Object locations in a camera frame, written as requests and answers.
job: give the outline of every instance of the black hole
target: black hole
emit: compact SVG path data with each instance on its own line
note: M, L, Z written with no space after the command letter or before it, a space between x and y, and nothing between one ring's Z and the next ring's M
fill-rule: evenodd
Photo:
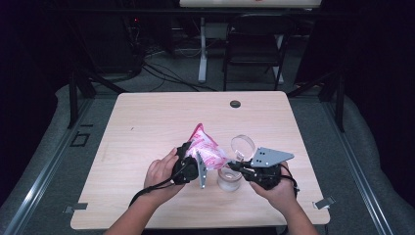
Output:
M237 100L233 100L233 101L231 101L230 106L232 108L238 109L239 107L241 107L241 102L239 102Z

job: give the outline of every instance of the pink plastic bag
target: pink plastic bag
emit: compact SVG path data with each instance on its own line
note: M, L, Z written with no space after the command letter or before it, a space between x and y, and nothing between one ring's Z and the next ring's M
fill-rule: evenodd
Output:
M190 154L195 158L196 152L199 152L207 170L222 168L228 162L225 152L205 133L203 124L199 123L196 126L189 141L192 144L187 151L187 155Z

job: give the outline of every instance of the person's left hand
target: person's left hand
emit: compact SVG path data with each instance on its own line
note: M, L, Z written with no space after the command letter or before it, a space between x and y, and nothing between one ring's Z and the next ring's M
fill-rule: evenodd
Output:
M174 164L179 159L176 153L177 149L174 148L162 160L155 160L150 164L149 169L147 170L146 179L144 180L144 188L163 182L171 176ZM168 182L161 187L168 186L170 184L171 183ZM183 187L184 185L172 185L166 188L153 190L148 194L142 195L141 197L146 198L146 200L153 204L153 206L159 207L161 204L174 197Z

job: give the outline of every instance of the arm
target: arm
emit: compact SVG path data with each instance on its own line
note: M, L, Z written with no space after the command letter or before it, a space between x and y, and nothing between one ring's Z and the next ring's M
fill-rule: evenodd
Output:
M289 175L283 167L281 167L281 173ZM299 202L297 202L293 183L289 179L282 178L281 182L271 190L264 190L256 183L250 183L259 196L267 199L269 204L286 218L290 234L318 234Z
M174 148L162 160L150 164L144 188L163 182L171 176L174 164L178 160L176 153L177 149ZM156 209L174 197L183 187L184 185L172 185L138 197L106 234L141 234Z

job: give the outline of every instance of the table top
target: table top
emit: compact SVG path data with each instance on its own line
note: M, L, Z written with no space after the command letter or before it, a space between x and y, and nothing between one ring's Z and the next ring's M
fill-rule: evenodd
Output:
M190 8L319 8L321 0L180 0Z
M237 100L241 107L232 108ZM206 134L234 157L231 140L251 137L256 147L293 153L288 161L298 182L298 201L313 224L330 220L327 209L312 202L323 199L287 96L283 92L125 93L118 96L75 211L74 229L109 228L143 188L147 168L173 147L186 142L198 123ZM217 185L217 171L187 184L163 204L147 228L208 228L286 224L284 217L242 180L234 192Z

